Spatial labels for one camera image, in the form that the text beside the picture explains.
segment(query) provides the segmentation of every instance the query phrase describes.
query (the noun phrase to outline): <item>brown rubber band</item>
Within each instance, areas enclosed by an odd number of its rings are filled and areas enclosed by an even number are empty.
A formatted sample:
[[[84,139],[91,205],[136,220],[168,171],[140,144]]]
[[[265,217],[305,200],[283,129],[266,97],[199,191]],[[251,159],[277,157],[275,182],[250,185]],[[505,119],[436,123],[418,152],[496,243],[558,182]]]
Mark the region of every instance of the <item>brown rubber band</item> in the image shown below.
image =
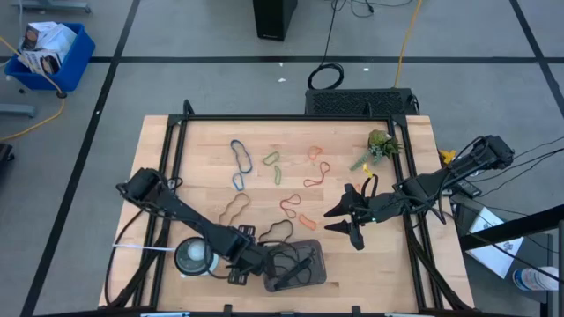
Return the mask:
[[[317,156],[321,153],[323,153],[323,149],[320,148],[319,146],[314,145],[314,146],[309,147],[309,149],[308,149],[308,157],[311,160],[317,159]]]
[[[300,214],[299,220],[302,225],[305,225],[307,228],[311,229],[311,231],[315,231],[317,228],[317,222],[308,219],[304,214]]]
[[[327,166],[327,169],[325,171],[323,170],[323,166]],[[321,171],[321,180],[314,181],[314,180],[306,179],[303,181],[304,187],[312,187],[323,183],[323,180],[325,179],[325,174],[331,170],[331,166],[327,162],[321,162],[321,164],[319,165],[319,170]]]
[[[294,197],[298,197],[298,202],[297,202],[297,203],[291,202],[291,200],[292,200]],[[290,219],[294,219],[294,218],[298,215],[298,213],[295,212],[295,210],[292,210],[292,209],[290,209],[290,208],[284,207],[284,206],[283,206],[283,203],[290,203],[290,204],[292,204],[292,205],[299,205],[299,204],[301,203],[301,197],[300,197],[300,195],[298,195],[298,194],[293,194],[293,195],[290,196],[290,198],[286,198],[286,199],[283,199],[283,200],[280,201],[280,208],[285,212],[285,214],[286,214]]]
[[[231,207],[231,205],[234,204],[240,196],[245,196],[247,198],[247,203],[245,203],[244,205],[241,206],[241,209],[239,210],[239,212],[237,212],[236,214],[231,216],[231,219],[229,219],[229,223],[227,224],[227,226],[231,225],[233,223],[233,220],[235,218],[239,217],[239,215],[242,214],[242,212],[245,210],[245,208],[247,208],[250,205],[250,198],[247,194],[239,193],[239,194],[235,195],[233,200],[227,204],[226,209],[219,215],[218,224],[221,225],[221,218],[227,214],[229,207]]]
[[[271,233],[275,226],[286,224],[286,223],[290,224],[290,233],[288,233],[288,235],[282,240],[282,241],[286,242],[286,240],[288,240],[288,238],[292,237],[292,235],[293,235],[293,223],[292,223],[292,221],[290,221],[288,219],[284,219],[282,221],[278,221],[277,223],[272,224],[271,228],[267,232],[258,236],[258,242],[262,242],[263,237],[265,235],[268,235],[269,233]]]

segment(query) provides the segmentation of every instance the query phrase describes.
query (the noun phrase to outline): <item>wooden tabletop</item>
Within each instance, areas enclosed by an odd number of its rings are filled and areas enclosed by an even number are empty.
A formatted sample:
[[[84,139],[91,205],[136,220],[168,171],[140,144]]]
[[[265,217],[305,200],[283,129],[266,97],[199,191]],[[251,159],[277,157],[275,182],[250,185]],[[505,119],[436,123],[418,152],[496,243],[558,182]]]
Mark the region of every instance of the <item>wooden tabletop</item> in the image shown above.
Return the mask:
[[[166,122],[166,116],[145,117],[131,174],[140,167],[158,168]],[[429,118],[408,117],[408,124],[418,173],[439,169]],[[174,265],[174,254],[167,253],[159,310],[217,312],[223,310],[224,304],[232,304],[234,311],[238,312],[345,313],[351,311],[351,306],[360,306],[363,313],[417,312],[402,218],[394,217],[384,223],[362,227],[366,244],[362,251],[354,249],[348,236],[323,229],[325,225],[344,218],[323,217],[339,202],[343,186],[347,182],[361,184],[367,178],[361,169],[350,172],[349,166],[366,149],[367,135],[373,129],[387,130],[387,127],[385,122],[189,122],[180,169],[184,183],[177,190],[178,196],[202,215],[217,222],[219,214],[237,194],[232,176],[238,169],[229,144],[233,139],[241,140],[254,165],[244,179],[244,192],[252,201],[233,225],[254,225],[258,236],[266,232],[272,223],[286,219],[286,214],[278,206],[280,200],[299,194],[301,204],[294,209],[316,221],[317,229],[311,231],[297,218],[293,219],[293,236],[289,241],[316,239],[321,242],[327,282],[271,293],[264,289],[263,279],[259,276],[251,275],[246,286],[231,285],[209,276],[181,277]],[[172,144],[176,144],[176,134],[177,131]],[[312,145],[323,148],[323,154],[315,161],[307,155]],[[262,163],[262,159],[273,151],[280,153],[277,164],[282,172],[282,181],[278,186],[274,183],[273,166]],[[173,156],[174,146],[168,160],[168,173],[172,169]],[[404,176],[407,177],[403,153],[401,159]],[[304,179],[320,178],[319,165],[323,161],[330,164],[323,184],[304,188]],[[377,193],[391,191],[391,185],[396,183],[392,162],[384,158],[370,169],[380,179]],[[230,213],[236,212],[243,203],[242,200],[237,202]],[[450,211],[446,200],[443,206]],[[124,203],[117,232],[137,212],[133,205]],[[140,217],[123,235],[122,243],[142,245],[147,219],[146,214]],[[449,221],[447,225],[442,225],[432,213],[427,216],[427,221],[437,269],[459,297],[473,306],[454,224]],[[269,239],[283,238],[284,229],[281,227]],[[173,223],[169,246],[176,247],[195,235],[185,224]],[[110,298],[113,299],[130,280],[140,255],[138,249],[119,248],[116,251],[109,285]],[[214,273],[227,275],[225,265],[226,262],[221,260]],[[427,273],[424,269],[421,272],[427,288],[427,306],[433,306]],[[149,286],[145,287],[144,303],[148,303],[152,277],[151,272],[146,279],[145,285]],[[100,303],[105,304],[103,296]]]

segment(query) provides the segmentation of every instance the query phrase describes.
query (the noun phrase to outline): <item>rubber band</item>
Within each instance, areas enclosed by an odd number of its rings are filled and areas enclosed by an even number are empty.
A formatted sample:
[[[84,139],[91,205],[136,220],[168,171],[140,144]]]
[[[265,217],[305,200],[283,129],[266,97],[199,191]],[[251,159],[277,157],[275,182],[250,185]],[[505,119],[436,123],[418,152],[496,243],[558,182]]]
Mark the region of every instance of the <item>rubber band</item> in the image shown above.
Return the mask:
[[[272,225],[271,225],[271,228],[270,228],[267,232],[265,232],[265,233],[261,234],[260,236],[258,236],[258,242],[261,242],[261,239],[262,239],[265,235],[271,233],[272,229],[274,229],[275,226],[277,226],[277,225],[282,225],[282,224],[284,224],[284,223],[290,224],[290,234],[288,234],[288,235],[282,240],[282,241],[286,242],[286,240],[288,240],[288,238],[292,237],[292,235],[293,235],[293,223],[292,223],[292,221],[290,221],[290,220],[288,220],[288,219],[284,219],[284,220],[282,220],[282,221],[278,221],[277,223],[272,224]]]
[[[291,202],[291,200],[292,200],[294,197],[298,197],[298,202],[297,202],[297,203]],[[292,209],[290,209],[290,208],[284,207],[284,206],[283,206],[283,203],[290,203],[290,204],[292,204],[292,205],[299,205],[299,204],[301,203],[301,197],[300,197],[300,195],[298,195],[298,194],[293,194],[293,195],[290,196],[290,198],[286,198],[286,199],[283,199],[283,200],[280,201],[280,208],[285,212],[285,214],[286,214],[290,219],[294,219],[294,218],[298,215],[298,213],[295,212],[295,210],[292,210]]]
[[[307,228],[311,229],[311,231],[315,231],[317,228],[317,222],[308,219],[304,214],[300,214],[299,220],[302,225],[305,225]]]
[[[274,166],[274,172],[276,173],[274,175],[274,183],[276,185],[280,185],[280,182],[282,181],[282,171],[280,171],[280,167]]]
[[[234,145],[235,144],[240,144],[241,148],[245,151],[245,155],[247,156],[247,160],[249,161],[249,169],[247,171],[243,171],[241,169],[241,162],[239,161],[239,152],[235,149]],[[239,167],[239,171],[241,173],[248,173],[250,171],[253,170],[253,162],[250,159],[250,154],[247,152],[247,149],[245,148],[245,145],[243,145],[243,143],[237,139],[231,140],[231,143],[229,144],[231,146],[231,150],[233,150],[233,152],[235,152],[235,160],[237,161],[237,166]]]
[[[237,185],[237,181],[235,181],[237,176],[239,176],[239,178],[241,179],[241,186],[240,187]],[[233,174],[231,181],[233,182],[235,189],[237,189],[237,191],[243,191],[245,189],[245,181],[243,180],[243,174],[241,174],[239,172]]]
[[[229,207],[231,207],[231,205],[234,204],[239,197],[243,197],[243,196],[245,198],[247,198],[247,202],[244,205],[241,206],[241,208],[239,209],[239,211],[236,214],[231,216],[231,219],[229,219],[229,223],[226,226],[231,225],[233,223],[233,220],[235,218],[239,217],[239,215],[242,214],[242,212],[245,210],[245,208],[247,208],[250,205],[250,197],[247,194],[239,193],[239,194],[235,195],[233,200],[227,204],[226,209],[219,215],[219,218],[218,218],[218,224],[219,225],[221,225],[221,218],[223,216],[225,216],[227,214],[227,212],[229,211]]]
[[[280,159],[280,153],[274,151],[268,156],[266,156],[266,158],[263,158],[263,164],[265,164],[266,166],[271,166],[272,164],[278,162],[279,159]]]
[[[321,153],[323,153],[323,149],[319,146],[310,146],[308,149],[308,157],[311,160],[317,159],[317,156]]]
[[[325,171],[323,170],[323,165],[327,166],[327,169]],[[321,180],[314,181],[314,180],[306,179],[303,181],[304,187],[312,187],[323,183],[323,180],[325,180],[325,174],[331,170],[331,166],[327,162],[321,162],[321,164],[319,165],[319,170],[321,171]]]

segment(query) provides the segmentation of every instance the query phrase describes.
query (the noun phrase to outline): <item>yellow cable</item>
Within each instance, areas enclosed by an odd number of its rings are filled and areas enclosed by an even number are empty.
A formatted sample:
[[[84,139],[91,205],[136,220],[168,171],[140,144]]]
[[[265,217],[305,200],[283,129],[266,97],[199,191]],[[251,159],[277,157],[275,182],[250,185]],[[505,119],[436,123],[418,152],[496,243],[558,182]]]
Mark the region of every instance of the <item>yellow cable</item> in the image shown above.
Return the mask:
[[[18,52],[18,50],[16,50],[12,45],[10,45],[10,43],[8,43],[2,36],[0,36],[0,41],[3,42],[12,52],[14,52],[16,55],[18,55],[19,57],[21,57],[21,59],[24,61],[25,64],[27,64],[27,66],[28,66],[30,69],[35,70],[36,73],[41,74],[45,79],[47,79],[47,81],[49,81],[49,83],[52,84],[52,85],[56,88],[56,90],[57,90],[59,93],[61,93],[61,94],[63,93],[63,91],[61,90],[61,88],[59,88],[59,86],[58,86],[57,84],[55,84],[55,82],[54,82],[53,80],[51,80],[51,78],[49,78],[47,75],[45,75],[42,71],[37,70],[29,61],[27,61],[27,59],[26,59],[24,56],[22,56],[22,55]],[[27,129],[25,129],[25,130],[23,130],[23,131],[18,132],[18,133],[16,133],[16,134],[13,134],[13,135],[11,135],[11,136],[0,137],[0,142],[13,139],[14,137],[23,136],[25,133],[27,133],[27,132],[29,132],[29,131],[31,131],[31,130],[34,130],[34,129],[39,128],[39,127],[42,126],[43,124],[45,124],[45,123],[47,123],[47,122],[50,122],[51,120],[54,120],[56,117],[58,117],[59,115],[61,115],[61,114],[63,113],[63,110],[64,110],[64,99],[61,99],[61,106],[59,107],[59,111],[57,111],[56,114],[50,116],[49,118],[43,120],[42,122],[39,122],[39,123],[37,123],[37,124],[34,124],[33,126],[27,128]]]
[[[402,61],[404,60],[404,53],[405,53],[405,44],[407,44],[407,40],[412,35],[413,25],[415,24],[415,19],[417,18],[417,14],[419,13],[419,8],[421,7],[421,3],[423,0],[417,1],[417,6],[415,7],[415,11],[412,15],[412,21],[409,24],[409,28],[405,33],[404,43],[402,44],[402,51],[399,54],[399,61],[397,62],[397,70],[396,70],[396,81],[394,82],[394,88],[397,88],[399,85],[399,77],[402,75]]]

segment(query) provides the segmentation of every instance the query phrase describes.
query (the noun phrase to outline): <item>black computer tower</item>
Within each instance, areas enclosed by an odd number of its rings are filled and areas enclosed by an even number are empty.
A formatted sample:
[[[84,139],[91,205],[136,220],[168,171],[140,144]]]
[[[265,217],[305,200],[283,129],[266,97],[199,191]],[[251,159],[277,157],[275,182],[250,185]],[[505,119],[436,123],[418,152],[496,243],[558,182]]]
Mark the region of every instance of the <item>black computer tower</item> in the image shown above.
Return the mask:
[[[253,0],[256,35],[261,39],[283,41],[298,0]]]

